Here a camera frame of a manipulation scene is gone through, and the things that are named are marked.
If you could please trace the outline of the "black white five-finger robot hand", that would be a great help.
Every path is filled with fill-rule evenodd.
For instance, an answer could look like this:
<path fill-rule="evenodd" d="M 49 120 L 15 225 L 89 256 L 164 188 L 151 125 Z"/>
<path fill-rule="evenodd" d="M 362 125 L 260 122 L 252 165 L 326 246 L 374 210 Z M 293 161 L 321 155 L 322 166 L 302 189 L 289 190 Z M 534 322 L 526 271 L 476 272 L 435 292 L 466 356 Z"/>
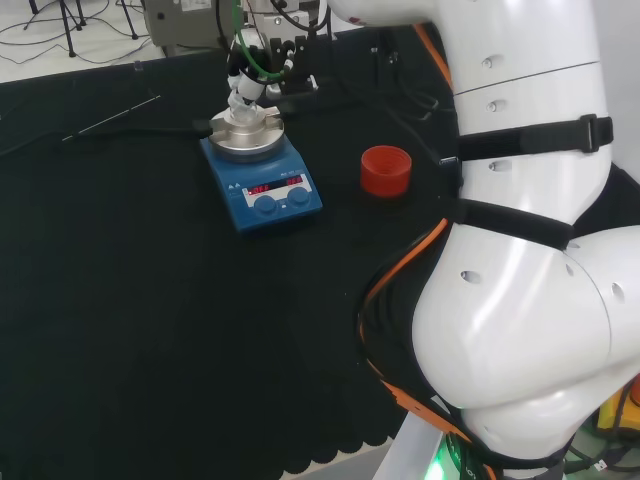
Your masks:
<path fill-rule="evenodd" d="M 236 33 L 227 56 L 231 92 L 245 104 L 300 100 L 319 90 L 307 60 L 307 38 L 269 38 L 256 28 Z"/>

